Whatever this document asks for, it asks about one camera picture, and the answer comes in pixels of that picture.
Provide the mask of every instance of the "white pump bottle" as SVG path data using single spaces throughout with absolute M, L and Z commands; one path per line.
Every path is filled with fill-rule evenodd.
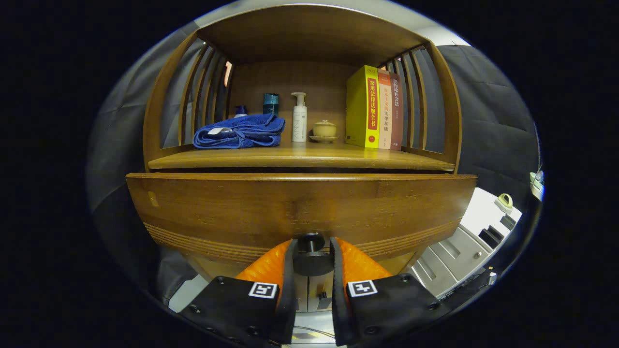
M 292 141 L 305 142 L 308 136 L 308 108 L 305 106 L 303 92 L 291 93 L 297 97 L 297 105 L 292 108 Z

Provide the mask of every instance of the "shelf board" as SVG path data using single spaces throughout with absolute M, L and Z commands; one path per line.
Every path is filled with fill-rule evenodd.
M 421 155 L 349 144 L 291 142 L 277 147 L 189 150 L 149 162 L 151 169 L 222 167 L 319 167 L 442 170 L 454 165 Z
M 233 64 L 305 60 L 377 66 L 428 41 L 373 15 L 311 4 L 246 12 L 197 35 Z

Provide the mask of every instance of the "white drawer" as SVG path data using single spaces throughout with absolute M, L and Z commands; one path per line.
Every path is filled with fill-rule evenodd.
M 439 297 L 457 282 L 449 269 L 430 248 L 426 248 L 413 265 L 413 274 L 435 297 Z
M 462 280 L 488 257 L 488 252 L 460 227 L 454 235 L 430 246 L 457 280 Z

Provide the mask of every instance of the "book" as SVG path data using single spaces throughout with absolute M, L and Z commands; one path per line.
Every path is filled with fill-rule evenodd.
M 378 148 L 380 101 L 377 70 L 364 65 L 346 81 L 346 144 Z
M 404 104 L 400 89 L 400 75 L 391 74 L 391 149 L 402 150 L 404 136 Z
M 378 89 L 380 99 L 380 112 L 379 112 L 379 149 L 391 148 L 391 110 L 392 110 L 392 97 L 391 97 L 391 78 L 389 77 L 389 71 L 378 69 Z

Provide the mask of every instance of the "light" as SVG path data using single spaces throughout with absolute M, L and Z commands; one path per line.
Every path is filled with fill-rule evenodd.
M 223 78 L 223 85 L 228 87 L 228 77 L 230 77 L 230 69 L 232 68 L 231 62 L 226 62 L 226 75 Z

